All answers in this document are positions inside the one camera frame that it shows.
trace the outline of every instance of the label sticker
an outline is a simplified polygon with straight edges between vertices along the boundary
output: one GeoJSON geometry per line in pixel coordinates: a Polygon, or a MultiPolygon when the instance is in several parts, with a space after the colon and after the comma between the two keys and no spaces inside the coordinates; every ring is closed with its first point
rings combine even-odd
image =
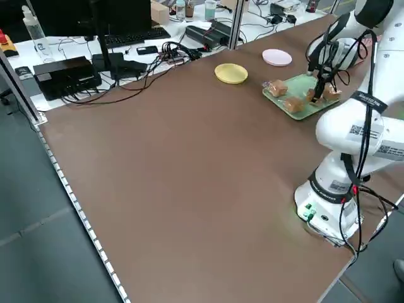
{"type": "Polygon", "coordinates": [[[339,191],[341,193],[346,193],[349,189],[349,186],[351,184],[349,183],[342,183],[338,180],[334,180],[331,184],[329,189],[333,190],[333,191],[339,191]]]}
{"type": "Polygon", "coordinates": [[[345,205],[343,213],[345,216],[349,216],[351,212],[353,212],[355,209],[356,209],[355,203],[349,203],[348,205],[345,205]]]}
{"type": "Polygon", "coordinates": [[[383,103],[381,100],[375,96],[369,95],[368,93],[356,91],[352,94],[351,98],[354,98],[363,104],[369,105],[378,113],[382,114],[387,109],[387,104],[383,103]]]}
{"type": "Polygon", "coordinates": [[[404,161],[404,143],[383,140],[374,156],[392,161],[404,161]]]}
{"type": "Polygon", "coordinates": [[[51,76],[51,74],[46,73],[46,74],[39,74],[37,76],[37,78],[38,78],[39,81],[46,81],[46,80],[52,79],[52,76],[51,76]]]}
{"type": "MultiPolygon", "coordinates": [[[[380,124],[374,124],[372,125],[371,129],[371,140],[370,140],[370,145],[377,145],[379,142],[380,136],[383,132],[384,126],[380,124]]],[[[364,128],[363,126],[359,126],[357,124],[352,125],[348,135],[347,139],[350,141],[355,141],[355,142],[362,142],[362,138],[364,136],[364,128]]]]}

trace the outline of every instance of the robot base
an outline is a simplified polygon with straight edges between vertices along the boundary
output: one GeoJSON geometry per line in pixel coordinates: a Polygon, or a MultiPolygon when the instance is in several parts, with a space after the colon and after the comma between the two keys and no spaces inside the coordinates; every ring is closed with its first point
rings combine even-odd
{"type": "MultiPolygon", "coordinates": [[[[328,237],[337,246],[345,245],[340,232],[340,213],[342,204],[333,204],[320,198],[311,188],[309,181],[296,189],[295,202],[297,214],[305,222],[310,214],[313,218],[310,225],[328,237]]],[[[349,239],[359,228],[357,204],[354,199],[345,203],[342,215],[342,232],[349,239]]]]}

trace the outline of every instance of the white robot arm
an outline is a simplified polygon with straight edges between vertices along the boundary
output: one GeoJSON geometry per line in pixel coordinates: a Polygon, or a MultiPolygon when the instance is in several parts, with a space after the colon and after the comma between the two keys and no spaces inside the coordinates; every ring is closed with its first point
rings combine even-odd
{"type": "MultiPolygon", "coordinates": [[[[320,118],[316,128],[318,141],[333,151],[295,192],[298,215],[306,221],[309,217],[311,225],[335,239],[336,244],[345,242],[342,234],[348,239],[359,227],[357,205],[349,193],[352,178],[342,154],[349,155],[352,168],[356,170],[364,135],[366,102],[370,100],[390,106],[404,100],[401,77],[404,68],[404,0],[358,0],[355,11],[332,24],[326,34],[312,42],[307,52],[309,72],[321,70],[327,60],[331,61],[333,68],[339,66],[339,70],[345,70],[357,60],[357,47],[350,51],[351,46],[368,28],[383,32],[383,39],[372,58],[376,63],[373,94],[366,94],[369,72],[352,98],[320,118]]],[[[319,83],[317,97],[323,92],[321,79],[319,83]]],[[[404,163],[404,121],[383,117],[382,113],[376,108],[371,110],[371,138],[362,178],[389,165],[404,163]]]]}

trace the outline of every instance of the black device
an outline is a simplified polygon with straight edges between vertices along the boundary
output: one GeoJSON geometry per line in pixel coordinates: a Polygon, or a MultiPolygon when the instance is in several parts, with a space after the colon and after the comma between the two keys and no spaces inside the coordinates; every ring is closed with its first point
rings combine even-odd
{"type": "Polygon", "coordinates": [[[283,18],[279,15],[275,15],[274,17],[272,17],[270,23],[273,25],[279,24],[283,21],[283,18]]]}
{"type": "Polygon", "coordinates": [[[297,18],[294,15],[287,15],[286,21],[291,24],[296,24],[297,18]]]}
{"type": "MultiPolygon", "coordinates": [[[[95,34],[89,0],[30,0],[46,36],[95,34]]],[[[150,0],[99,0],[98,20],[106,35],[138,33],[152,28],[150,0]]]]}
{"type": "Polygon", "coordinates": [[[21,83],[29,96],[35,96],[42,93],[28,66],[21,66],[19,68],[16,68],[15,73],[20,78],[21,83]]]}
{"type": "Polygon", "coordinates": [[[145,40],[171,38],[170,34],[162,27],[154,27],[146,31],[129,33],[125,35],[109,35],[105,37],[107,48],[127,46],[131,44],[140,44],[145,40]]]}
{"type": "Polygon", "coordinates": [[[283,7],[280,5],[277,5],[276,3],[271,3],[270,6],[270,13],[271,15],[279,15],[279,16],[284,16],[285,12],[283,11],[283,7]]]}
{"type": "Polygon", "coordinates": [[[149,55],[149,54],[156,54],[158,52],[157,46],[146,46],[146,47],[138,47],[136,49],[138,55],[149,55]]]}
{"type": "Polygon", "coordinates": [[[46,100],[101,85],[101,77],[84,56],[36,65],[33,67],[37,81],[46,100]]]}
{"type": "Polygon", "coordinates": [[[209,30],[203,30],[202,28],[188,26],[185,29],[185,34],[198,41],[202,45],[206,45],[213,49],[219,45],[226,46],[229,44],[231,28],[223,23],[212,21],[211,28],[209,30]]]}
{"type": "Polygon", "coordinates": [[[95,54],[92,57],[92,63],[96,71],[109,71],[112,79],[118,78],[139,78],[141,73],[147,69],[146,63],[136,61],[126,61],[122,52],[109,54],[111,68],[105,67],[105,61],[102,54],[95,54]]]}

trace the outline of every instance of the smartphone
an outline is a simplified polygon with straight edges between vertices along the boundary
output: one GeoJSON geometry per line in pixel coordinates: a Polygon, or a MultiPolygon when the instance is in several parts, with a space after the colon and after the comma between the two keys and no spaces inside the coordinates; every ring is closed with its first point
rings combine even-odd
{"type": "Polygon", "coordinates": [[[158,53],[157,46],[146,46],[146,47],[138,47],[136,49],[138,55],[148,55],[148,54],[156,54],[158,53]]]}

